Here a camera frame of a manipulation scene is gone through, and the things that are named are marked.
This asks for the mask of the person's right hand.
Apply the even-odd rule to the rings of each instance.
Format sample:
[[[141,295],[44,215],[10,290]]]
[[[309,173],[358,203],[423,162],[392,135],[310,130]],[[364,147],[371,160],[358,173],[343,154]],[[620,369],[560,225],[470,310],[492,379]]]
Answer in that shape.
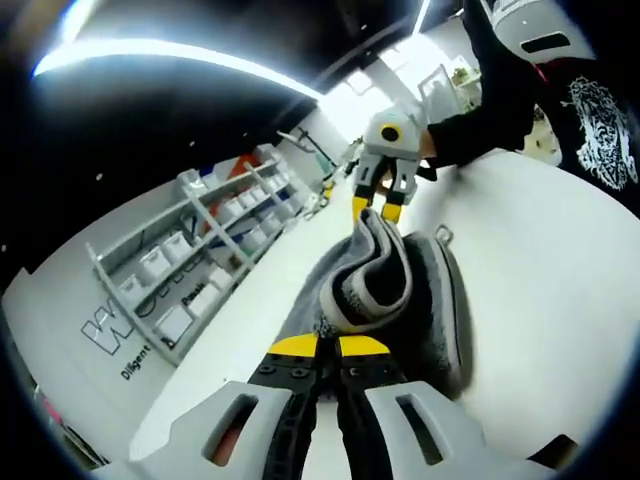
[[[438,167],[437,151],[433,137],[430,132],[425,129],[421,132],[420,136],[420,155],[424,159],[430,168]]]

